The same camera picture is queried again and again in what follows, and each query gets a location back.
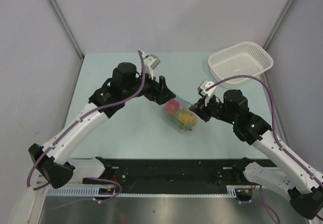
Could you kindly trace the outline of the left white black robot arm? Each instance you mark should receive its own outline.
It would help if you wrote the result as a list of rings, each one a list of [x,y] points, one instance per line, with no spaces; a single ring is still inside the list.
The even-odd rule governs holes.
[[[95,178],[102,184],[107,183],[112,172],[103,158],[79,160],[70,159],[70,155],[96,127],[123,108],[126,100],[141,96],[159,105],[176,97],[163,76],[156,81],[145,72],[139,74],[132,63],[118,64],[112,77],[90,96],[71,124],[43,145],[34,143],[29,148],[35,169],[54,189],[71,179],[85,183],[88,178]]]

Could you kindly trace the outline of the clear zip top bag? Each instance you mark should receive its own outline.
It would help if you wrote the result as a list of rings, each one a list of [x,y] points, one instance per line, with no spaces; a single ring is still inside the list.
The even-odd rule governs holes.
[[[190,106],[191,103],[177,96],[163,105],[163,117],[177,130],[192,131],[198,123],[198,117],[189,110]]]

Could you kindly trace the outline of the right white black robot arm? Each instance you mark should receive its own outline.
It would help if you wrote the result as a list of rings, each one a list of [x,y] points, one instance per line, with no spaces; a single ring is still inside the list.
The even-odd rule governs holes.
[[[223,102],[215,95],[199,91],[201,99],[190,107],[202,120],[211,118],[229,123],[243,142],[266,155],[280,170],[265,170],[244,159],[244,166],[233,171],[238,184],[255,182],[286,198],[293,209],[306,219],[314,219],[322,209],[322,172],[311,167],[274,133],[274,128],[250,112],[241,90],[228,90]]]

